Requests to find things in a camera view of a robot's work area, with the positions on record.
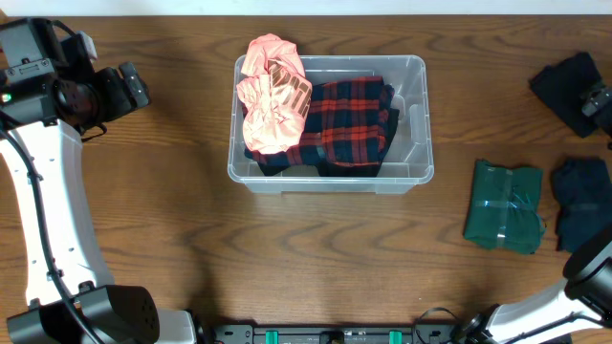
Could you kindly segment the dark green shirt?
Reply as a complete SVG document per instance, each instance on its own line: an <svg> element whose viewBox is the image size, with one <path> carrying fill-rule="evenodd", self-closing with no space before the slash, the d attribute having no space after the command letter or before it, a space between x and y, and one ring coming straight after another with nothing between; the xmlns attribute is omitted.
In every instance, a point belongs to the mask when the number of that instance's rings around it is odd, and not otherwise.
<svg viewBox="0 0 612 344"><path fill-rule="evenodd" d="M538 214L543 171L475 163L464 238L486 249L535 253L546 231Z"/></svg>

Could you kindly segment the dark navy cloth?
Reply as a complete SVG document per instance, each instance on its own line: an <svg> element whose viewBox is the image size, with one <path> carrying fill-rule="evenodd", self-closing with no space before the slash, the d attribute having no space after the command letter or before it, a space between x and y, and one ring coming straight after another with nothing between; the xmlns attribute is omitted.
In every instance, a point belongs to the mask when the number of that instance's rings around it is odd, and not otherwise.
<svg viewBox="0 0 612 344"><path fill-rule="evenodd" d="M604 160L567 159L553 172L552 187L560 206L558 250L574 252L611 227L611 179Z"/></svg>

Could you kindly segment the red navy plaid shirt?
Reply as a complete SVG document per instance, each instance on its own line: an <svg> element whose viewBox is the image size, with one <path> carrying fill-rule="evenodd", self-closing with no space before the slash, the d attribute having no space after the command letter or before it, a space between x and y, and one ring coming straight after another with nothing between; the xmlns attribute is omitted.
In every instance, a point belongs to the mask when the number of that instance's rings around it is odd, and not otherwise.
<svg viewBox="0 0 612 344"><path fill-rule="evenodd" d="M397 129L393 96L393 87L377 75L318 84L298 145L269 155L247 149L245 156L276 167L379 165Z"/></svg>

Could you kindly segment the black cloth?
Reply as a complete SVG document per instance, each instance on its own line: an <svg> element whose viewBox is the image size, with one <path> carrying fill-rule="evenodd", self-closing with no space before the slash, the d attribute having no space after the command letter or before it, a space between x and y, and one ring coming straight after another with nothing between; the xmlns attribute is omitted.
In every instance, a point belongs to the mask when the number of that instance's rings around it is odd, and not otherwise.
<svg viewBox="0 0 612 344"><path fill-rule="evenodd" d="M547 65L530 80L530 89L579 137L586 138L600 128L582 114L580 96L595 83L610 87L591 55L580 52L557 65Z"/></svg>

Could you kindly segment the pink printed shirt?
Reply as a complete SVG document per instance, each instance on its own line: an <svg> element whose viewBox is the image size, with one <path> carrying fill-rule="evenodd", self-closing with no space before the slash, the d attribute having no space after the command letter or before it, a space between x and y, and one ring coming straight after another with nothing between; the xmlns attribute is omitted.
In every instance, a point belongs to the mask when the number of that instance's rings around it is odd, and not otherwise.
<svg viewBox="0 0 612 344"><path fill-rule="evenodd" d="M247 114L243 138L261 154L285 152L299 144L305 129L313 86L296 44L269 33L249 45L236 86Z"/></svg>

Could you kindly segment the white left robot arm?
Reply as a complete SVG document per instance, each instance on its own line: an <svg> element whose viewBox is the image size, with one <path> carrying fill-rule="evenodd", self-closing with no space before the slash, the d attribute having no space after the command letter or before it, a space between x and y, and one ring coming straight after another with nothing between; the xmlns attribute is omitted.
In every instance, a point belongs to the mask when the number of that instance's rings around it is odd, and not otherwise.
<svg viewBox="0 0 612 344"><path fill-rule="evenodd" d="M24 18L1 28L1 154L26 242L25 312L7 321L14 343L195 343L188 311L159 309L142 287L115 282L98 245L82 179L86 141L147 106L131 63L96 70L92 39Z"/></svg>

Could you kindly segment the black garment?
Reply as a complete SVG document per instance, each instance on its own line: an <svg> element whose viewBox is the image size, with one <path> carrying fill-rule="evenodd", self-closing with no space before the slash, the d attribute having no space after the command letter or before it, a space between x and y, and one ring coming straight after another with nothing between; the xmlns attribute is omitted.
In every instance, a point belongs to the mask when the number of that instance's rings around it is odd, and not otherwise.
<svg viewBox="0 0 612 344"><path fill-rule="evenodd" d="M375 177L398 124L399 111L393 108L312 112L298 145L270 155L246 150L245 156L266 176L307 165L321 177Z"/></svg>

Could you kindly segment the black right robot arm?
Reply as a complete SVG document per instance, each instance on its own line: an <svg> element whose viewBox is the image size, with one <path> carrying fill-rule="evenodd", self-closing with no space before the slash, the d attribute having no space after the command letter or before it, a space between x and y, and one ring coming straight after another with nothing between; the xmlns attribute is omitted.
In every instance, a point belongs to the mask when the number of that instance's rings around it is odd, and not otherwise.
<svg viewBox="0 0 612 344"><path fill-rule="evenodd" d="M479 161L474 170L466 234L485 247L535 252L545 232L537 214L542 173ZM519 235L534 239L531 246ZM611 232L577 250L552 287L521 302L479 314L464 329L468 343L540 343L568 333L611 326Z"/></svg>

